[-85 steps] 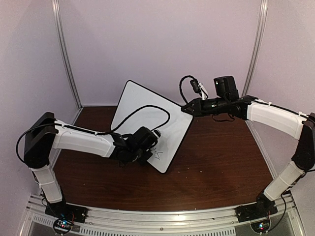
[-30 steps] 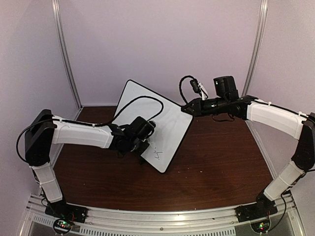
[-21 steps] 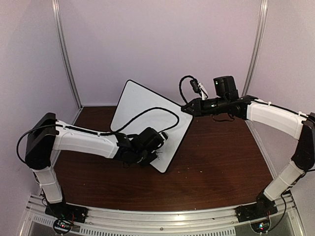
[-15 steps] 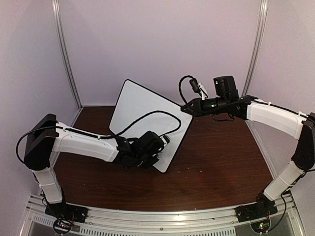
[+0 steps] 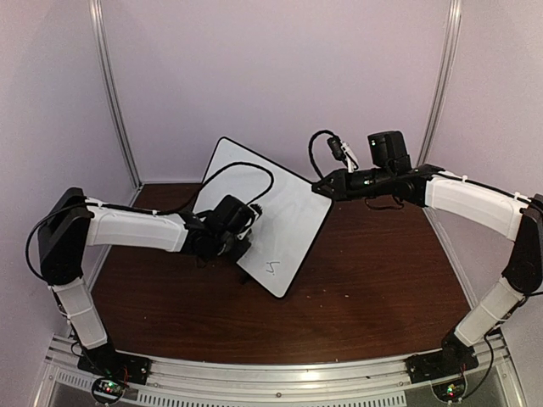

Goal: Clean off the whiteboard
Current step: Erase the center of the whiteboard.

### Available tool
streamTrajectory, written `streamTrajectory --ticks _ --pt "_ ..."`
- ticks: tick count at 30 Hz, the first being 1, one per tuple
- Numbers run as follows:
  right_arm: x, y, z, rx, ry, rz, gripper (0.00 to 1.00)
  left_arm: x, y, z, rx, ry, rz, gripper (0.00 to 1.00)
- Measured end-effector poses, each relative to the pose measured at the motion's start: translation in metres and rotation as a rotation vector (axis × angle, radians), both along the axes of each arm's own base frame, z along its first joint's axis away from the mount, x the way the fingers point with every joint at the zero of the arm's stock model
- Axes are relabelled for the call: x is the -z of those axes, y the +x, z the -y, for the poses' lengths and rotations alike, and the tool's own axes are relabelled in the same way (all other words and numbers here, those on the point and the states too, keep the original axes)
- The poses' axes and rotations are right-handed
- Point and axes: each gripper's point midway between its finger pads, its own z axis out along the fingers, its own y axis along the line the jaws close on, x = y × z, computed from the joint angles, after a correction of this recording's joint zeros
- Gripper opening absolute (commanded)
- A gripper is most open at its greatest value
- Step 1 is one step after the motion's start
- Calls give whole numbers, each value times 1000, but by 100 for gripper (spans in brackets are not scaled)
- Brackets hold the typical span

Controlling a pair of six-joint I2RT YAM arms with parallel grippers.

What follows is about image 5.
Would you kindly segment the white whiteboard with writing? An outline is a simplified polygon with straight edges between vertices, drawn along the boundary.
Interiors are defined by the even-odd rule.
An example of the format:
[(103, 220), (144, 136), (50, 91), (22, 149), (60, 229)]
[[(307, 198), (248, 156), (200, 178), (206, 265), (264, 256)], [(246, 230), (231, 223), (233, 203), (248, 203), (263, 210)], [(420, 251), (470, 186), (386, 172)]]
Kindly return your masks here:
[(311, 183), (265, 156), (222, 137), (204, 174), (208, 180), (228, 164), (196, 198), (193, 210), (213, 209), (226, 196), (247, 203), (256, 200), (262, 216), (251, 228), (251, 248), (237, 265), (276, 298), (283, 298), (301, 269), (333, 207), (333, 201), (314, 193)]

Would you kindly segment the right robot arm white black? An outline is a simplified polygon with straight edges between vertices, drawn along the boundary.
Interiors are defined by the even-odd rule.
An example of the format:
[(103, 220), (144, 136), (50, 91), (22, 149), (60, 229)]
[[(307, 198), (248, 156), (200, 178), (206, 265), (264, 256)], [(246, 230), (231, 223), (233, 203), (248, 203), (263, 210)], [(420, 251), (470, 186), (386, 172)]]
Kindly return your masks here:
[[(459, 221), (446, 248), (450, 254), (482, 252), (481, 278), (469, 273), (478, 302), (451, 329), (435, 355), (446, 375), (467, 361), (467, 350), (505, 322), (529, 298), (542, 294), (542, 197), (505, 192), (432, 164), (414, 166), (400, 131), (367, 138), (372, 168), (362, 169), (347, 142), (330, 130), (311, 136), (308, 154), (317, 179), (312, 191), (334, 202), (390, 197), (395, 207), (412, 204), (435, 213), (444, 226)], [(480, 280), (496, 280), (484, 291)]]

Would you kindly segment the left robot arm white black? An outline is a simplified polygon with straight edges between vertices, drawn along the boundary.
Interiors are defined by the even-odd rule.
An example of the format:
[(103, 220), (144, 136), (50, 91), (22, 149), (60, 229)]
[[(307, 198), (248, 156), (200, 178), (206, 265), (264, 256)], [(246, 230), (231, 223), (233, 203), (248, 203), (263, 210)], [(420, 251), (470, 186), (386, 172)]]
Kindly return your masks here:
[(45, 282), (90, 364), (103, 376), (114, 376), (122, 359), (92, 299), (82, 269), (88, 248), (109, 253), (114, 247), (143, 248), (193, 256), (204, 262), (221, 256), (241, 259), (251, 247), (249, 234), (262, 208), (226, 195), (213, 208), (194, 213), (180, 209), (138, 209), (105, 203), (71, 187), (31, 229), (25, 249), (37, 244), (39, 264), (28, 269)]

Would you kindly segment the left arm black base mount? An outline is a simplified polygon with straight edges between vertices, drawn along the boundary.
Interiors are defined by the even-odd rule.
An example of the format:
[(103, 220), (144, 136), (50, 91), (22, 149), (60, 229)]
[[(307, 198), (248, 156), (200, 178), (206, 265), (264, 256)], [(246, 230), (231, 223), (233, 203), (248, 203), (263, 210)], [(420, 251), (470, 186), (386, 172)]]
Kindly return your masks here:
[(77, 367), (82, 371), (122, 383), (145, 385), (151, 367), (147, 357), (118, 352), (111, 343), (82, 348)]

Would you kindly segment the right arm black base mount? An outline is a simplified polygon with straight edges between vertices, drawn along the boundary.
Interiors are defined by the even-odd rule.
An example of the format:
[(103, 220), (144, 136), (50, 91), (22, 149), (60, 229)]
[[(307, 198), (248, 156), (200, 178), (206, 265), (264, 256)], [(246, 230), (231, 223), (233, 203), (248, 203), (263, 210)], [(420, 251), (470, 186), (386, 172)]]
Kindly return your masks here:
[(479, 366), (473, 348), (445, 347), (426, 354), (414, 354), (405, 359), (411, 383), (434, 381), (448, 376), (458, 376)]

